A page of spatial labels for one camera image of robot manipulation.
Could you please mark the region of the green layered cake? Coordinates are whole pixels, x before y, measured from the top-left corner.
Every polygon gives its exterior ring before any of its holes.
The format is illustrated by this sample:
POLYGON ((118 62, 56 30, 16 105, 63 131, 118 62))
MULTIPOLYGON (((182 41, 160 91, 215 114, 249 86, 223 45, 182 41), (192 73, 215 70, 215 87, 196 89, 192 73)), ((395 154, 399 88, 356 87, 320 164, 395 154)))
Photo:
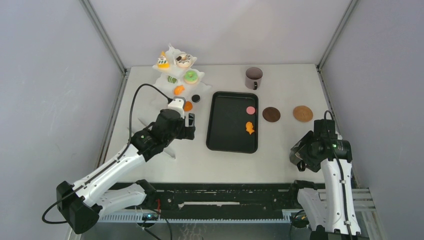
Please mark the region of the green layered cake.
POLYGON ((178 80, 175 77, 172 77, 170 75, 167 76, 167 81, 172 84, 176 84, 178 82, 178 80))

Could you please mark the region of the dark purple mug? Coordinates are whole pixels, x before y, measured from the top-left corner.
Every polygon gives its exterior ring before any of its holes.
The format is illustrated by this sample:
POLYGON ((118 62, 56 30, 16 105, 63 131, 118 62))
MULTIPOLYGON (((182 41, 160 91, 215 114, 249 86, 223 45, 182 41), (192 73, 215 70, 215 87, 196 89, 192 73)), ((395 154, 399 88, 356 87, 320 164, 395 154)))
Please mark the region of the dark purple mug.
POLYGON ((258 67, 250 67, 245 71, 244 84, 248 89, 257 90, 261 85, 263 71, 258 67))

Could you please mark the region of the green frosted donut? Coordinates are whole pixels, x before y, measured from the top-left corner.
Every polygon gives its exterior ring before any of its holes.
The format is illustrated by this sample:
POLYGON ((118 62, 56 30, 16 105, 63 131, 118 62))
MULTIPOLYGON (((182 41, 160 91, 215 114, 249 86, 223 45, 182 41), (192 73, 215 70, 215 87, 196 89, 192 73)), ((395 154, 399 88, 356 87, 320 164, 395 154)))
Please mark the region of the green frosted donut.
POLYGON ((188 70, 185 73, 183 80, 187 84, 195 84, 199 80, 199 75, 195 70, 188 70))

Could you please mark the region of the grey mug white inside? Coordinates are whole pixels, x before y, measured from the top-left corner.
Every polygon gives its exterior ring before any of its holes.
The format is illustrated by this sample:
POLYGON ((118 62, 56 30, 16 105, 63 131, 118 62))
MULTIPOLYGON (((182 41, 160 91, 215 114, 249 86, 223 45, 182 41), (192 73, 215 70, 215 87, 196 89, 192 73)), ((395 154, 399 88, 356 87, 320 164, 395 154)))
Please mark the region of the grey mug white inside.
POLYGON ((289 154, 289 160, 297 167, 299 172, 304 172, 306 170, 306 163, 298 152, 291 150, 289 154))

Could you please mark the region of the white chocolate drizzle donut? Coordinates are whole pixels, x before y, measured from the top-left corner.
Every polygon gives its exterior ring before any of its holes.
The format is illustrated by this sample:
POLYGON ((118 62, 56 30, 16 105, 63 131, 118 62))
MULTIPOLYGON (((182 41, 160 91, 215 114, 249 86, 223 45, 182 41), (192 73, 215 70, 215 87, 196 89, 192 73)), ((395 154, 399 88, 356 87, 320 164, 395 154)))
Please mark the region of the white chocolate drizzle donut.
POLYGON ((175 63, 180 68, 188 68, 192 65, 193 56, 187 53, 182 53, 175 58, 175 63))

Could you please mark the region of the orange round pastry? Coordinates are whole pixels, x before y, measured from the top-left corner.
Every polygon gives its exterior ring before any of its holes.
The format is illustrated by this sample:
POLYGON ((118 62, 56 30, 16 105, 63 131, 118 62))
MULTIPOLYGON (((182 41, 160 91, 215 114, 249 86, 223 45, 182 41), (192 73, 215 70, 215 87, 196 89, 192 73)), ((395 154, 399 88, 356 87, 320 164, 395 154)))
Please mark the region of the orange round pastry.
POLYGON ((193 104, 190 101, 187 101, 183 107, 185 112, 190 112, 193 109, 193 104))

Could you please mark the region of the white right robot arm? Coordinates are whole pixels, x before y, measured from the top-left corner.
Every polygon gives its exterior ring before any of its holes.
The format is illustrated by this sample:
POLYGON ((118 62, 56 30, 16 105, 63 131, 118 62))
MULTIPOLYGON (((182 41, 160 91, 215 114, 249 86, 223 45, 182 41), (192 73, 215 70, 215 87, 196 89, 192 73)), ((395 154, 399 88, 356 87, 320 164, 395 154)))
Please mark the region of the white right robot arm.
POLYGON ((289 160, 300 172, 322 172, 326 203, 311 181, 292 184, 289 203, 302 208, 311 240, 359 240, 362 231, 355 213, 352 192, 352 149, 340 139, 332 119, 319 119, 290 150, 289 160))

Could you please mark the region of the brown round coaster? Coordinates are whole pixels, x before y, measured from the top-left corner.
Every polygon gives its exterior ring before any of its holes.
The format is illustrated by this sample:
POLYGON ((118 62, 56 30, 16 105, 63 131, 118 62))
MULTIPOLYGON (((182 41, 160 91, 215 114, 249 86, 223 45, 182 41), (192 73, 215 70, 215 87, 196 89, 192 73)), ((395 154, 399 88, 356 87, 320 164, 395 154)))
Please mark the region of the brown round coaster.
POLYGON ((269 106, 262 111, 262 116, 266 121, 275 123, 280 120, 281 113, 277 108, 269 106))

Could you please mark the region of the yellow cake slice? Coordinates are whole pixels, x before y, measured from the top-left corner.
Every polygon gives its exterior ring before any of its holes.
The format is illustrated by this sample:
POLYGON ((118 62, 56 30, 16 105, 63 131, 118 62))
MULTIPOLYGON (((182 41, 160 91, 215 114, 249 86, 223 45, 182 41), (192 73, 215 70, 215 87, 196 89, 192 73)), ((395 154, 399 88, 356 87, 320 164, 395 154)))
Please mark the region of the yellow cake slice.
POLYGON ((160 56, 157 59, 156 66, 159 69, 168 69, 170 68, 170 63, 164 51, 161 52, 160 56))

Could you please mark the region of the black sandwich cookie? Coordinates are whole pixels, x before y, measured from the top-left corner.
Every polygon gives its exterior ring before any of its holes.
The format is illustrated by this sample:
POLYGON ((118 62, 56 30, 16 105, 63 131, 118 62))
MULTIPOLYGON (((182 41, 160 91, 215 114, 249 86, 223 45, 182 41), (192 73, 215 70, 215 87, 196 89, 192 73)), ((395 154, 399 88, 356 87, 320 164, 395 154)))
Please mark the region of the black sandwich cookie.
POLYGON ((194 95, 191 97, 191 100, 192 100, 192 102, 193 102, 193 103, 198 103, 198 102, 201 100, 201 96, 200 96, 200 95, 198 95, 198 94, 194 94, 194 95))

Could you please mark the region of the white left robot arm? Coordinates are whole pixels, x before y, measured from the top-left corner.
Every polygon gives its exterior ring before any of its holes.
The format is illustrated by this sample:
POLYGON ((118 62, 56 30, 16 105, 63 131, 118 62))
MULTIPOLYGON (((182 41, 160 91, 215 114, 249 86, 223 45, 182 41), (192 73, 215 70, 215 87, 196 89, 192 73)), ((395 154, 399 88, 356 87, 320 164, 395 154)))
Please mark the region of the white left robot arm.
POLYGON ((57 209, 75 234, 91 229, 98 220, 115 211, 141 205, 153 207, 157 196, 146 180, 120 190, 110 188, 132 169, 162 153, 175 140, 195 138, 195 114, 187 117, 174 109, 162 109, 156 121, 137 131, 129 143, 86 177, 56 187, 57 209))

